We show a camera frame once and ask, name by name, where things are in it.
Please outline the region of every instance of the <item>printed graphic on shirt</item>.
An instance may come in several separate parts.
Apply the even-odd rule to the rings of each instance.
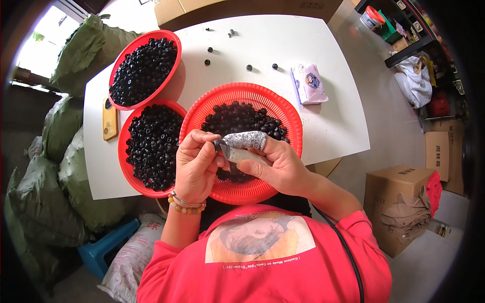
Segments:
[[[207,241],[206,263],[273,260],[314,247],[301,216],[269,211],[240,216],[216,227]]]

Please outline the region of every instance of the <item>red shirt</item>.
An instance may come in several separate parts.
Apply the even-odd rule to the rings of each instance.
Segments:
[[[361,211],[336,225],[362,278],[366,302],[387,302],[389,263]],[[155,242],[138,303],[359,302],[356,275],[337,234],[269,205],[239,207],[180,249]]]

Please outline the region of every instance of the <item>table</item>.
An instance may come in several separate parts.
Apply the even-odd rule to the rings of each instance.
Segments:
[[[229,38],[230,29],[236,35]],[[177,31],[182,58],[161,97],[185,109],[205,92],[228,82],[265,86],[295,106],[303,124],[305,165],[358,153],[370,148],[362,104],[347,62],[321,19],[301,16],[241,16],[202,23]],[[214,49],[207,52],[207,47]],[[209,59],[210,66],[204,65]],[[277,71],[271,65],[278,64]],[[291,84],[290,67],[318,66],[329,101],[301,106]],[[253,66],[247,72],[246,65]],[[123,176],[117,139],[102,138],[102,100],[108,93],[112,65],[86,85],[84,148],[94,199],[138,195]],[[120,127],[130,112],[120,112]]]

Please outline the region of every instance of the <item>person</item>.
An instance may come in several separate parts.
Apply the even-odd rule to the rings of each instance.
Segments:
[[[227,162],[211,143],[219,135],[191,131],[177,151],[175,196],[162,237],[137,290],[145,302],[359,302],[350,259],[330,225],[272,205],[234,207],[199,234],[201,211],[219,167]],[[389,264],[359,201],[310,172],[286,142],[266,139],[274,164],[244,160],[237,167],[325,213],[347,242],[365,301],[387,302]]]

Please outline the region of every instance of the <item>red plastic basket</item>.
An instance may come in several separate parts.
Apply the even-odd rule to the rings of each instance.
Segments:
[[[175,70],[178,67],[178,63],[180,62],[180,57],[182,56],[182,43],[180,42],[180,39],[177,37],[177,35],[175,33],[171,32],[171,31],[166,31],[166,30],[158,30],[158,31],[153,31],[153,32],[147,32],[146,34],[139,36],[138,38],[133,40],[130,44],[128,44],[128,46],[126,46],[125,49],[119,54],[118,58],[116,58],[116,61],[114,62],[113,70],[111,71],[110,82],[109,82],[108,88],[109,88],[110,85],[113,84],[114,75],[116,73],[116,70],[118,69],[120,64],[122,64],[123,61],[125,60],[125,55],[131,54],[140,45],[147,44],[148,40],[150,38],[153,38],[153,39],[167,38],[167,40],[169,40],[169,41],[170,40],[174,41],[174,45],[177,46],[177,57],[175,59],[174,67],[172,68],[172,70],[168,74],[165,81],[160,85],[159,88],[157,88],[157,90],[154,93],[152,93],[148,98],[146,98],[142,102],[135,104],[133,106],[126,106],[125,107],[125,106],[121,106],[121,105],[114,103],[113,99],[111,98],[111,96],[109,96],[109,93],[108,93],[108,99],[110,100],[111,104],[121,111],[131,111],[131,110],[134,110],[134,109],[142,107],[142,106],[145,107],[146,104],[148,102],[150,102],[154,97],[156,97],[162,91],[162,89],[167,85],[167,83],[170,81],[170,79],[174,75]]]
[[[130,165],[129,163],[126,162],[126,158],[128,158],[125,152],[126,149],[128,148],[128,145],[126,145],[126,141],[130,138],[128,127],[131,125],[131,121],[133,117],[139,117],[142,110],[145,107],[151,106],[153,104],[159,104],[159,105],[165,104],[166,106],[173,109],[176,113],[178,113],[182,117],[185,117],[185,115],[187,114],[187,111],[183,107],[181,107],[178,103],[175,103],[174,101],[171,101],[171,100],[162,99],[162,98],[155,98],[151,100],[149,104],[146,104],[144,107],[135,109],[131,113],[131,115],[129,115],[129,117],[126,119],[125,123],[123,124],[123,127],[121,128],[120,135],[118,138],[118,160],[120,162],[121,171],[125,175],[125,178],[128,181],[128,183],[131,184],[131,186],[133,186],[134,189],[136,189],[138,192],[148,197],[165,198],[165,197],[168,197],[170,190],[154,191],[151,188],[146,188],[143,185],[143,182],[141,180],[138,180],[137,178],[133,177],[133,165]]]
[[[252,83],[224,84],[205,93],[190,107],[185,116],[180,129],[179,141],[182,142],[192,129],[200,129],[205,117],[210,113],[214,114],[212,109],[214,105],[231,104],[234,100],[250,103],[255,110],[264,107],[268,110],[269,116],[280,119],[281,124],[288,129],[286,137],[290,140],[298,157],[301,157],[303,126],[295,107],[275,92]],[[209,196],[227,204],[244,205],[264,201],[275,194],[277,191],[260,179],[240,184],[216,178]]]

